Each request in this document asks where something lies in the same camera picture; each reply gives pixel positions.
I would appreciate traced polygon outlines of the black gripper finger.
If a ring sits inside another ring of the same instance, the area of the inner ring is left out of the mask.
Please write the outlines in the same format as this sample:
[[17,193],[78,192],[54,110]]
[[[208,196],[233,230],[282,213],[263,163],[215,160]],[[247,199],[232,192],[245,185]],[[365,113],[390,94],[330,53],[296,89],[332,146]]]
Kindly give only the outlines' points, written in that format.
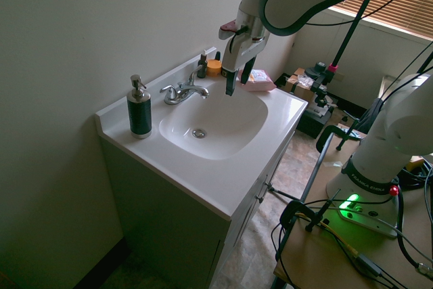
[[235,90],[235,83],[236,83],[238,70],[236,70],[234,72],[230,72],[230,71],[226,70],[225,73],[226,73],[226,90],[225,90],[225,93],[229,96],[232,96],[233,92]]
[[250,73],[252,72],[255,60],[256,60],[256,56],[254,56],[251,60],[246,62],[244,69],[242,71],[241,79],[240,79],[241,84],[245,85],[248,82],[248,79],[249,79]]

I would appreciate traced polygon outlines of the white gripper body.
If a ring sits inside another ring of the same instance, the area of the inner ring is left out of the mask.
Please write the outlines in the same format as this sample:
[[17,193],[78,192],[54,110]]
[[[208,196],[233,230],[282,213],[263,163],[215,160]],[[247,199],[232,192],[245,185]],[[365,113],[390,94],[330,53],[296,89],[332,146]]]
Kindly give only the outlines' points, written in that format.
[[219,39],[229,39],[223,59],[222,75],[226,76],[225,71],[234,72],[257,56],[267,44],[269,31],[264,29],[260,36],[252,36],[248,26],[221,26],[219,29]]

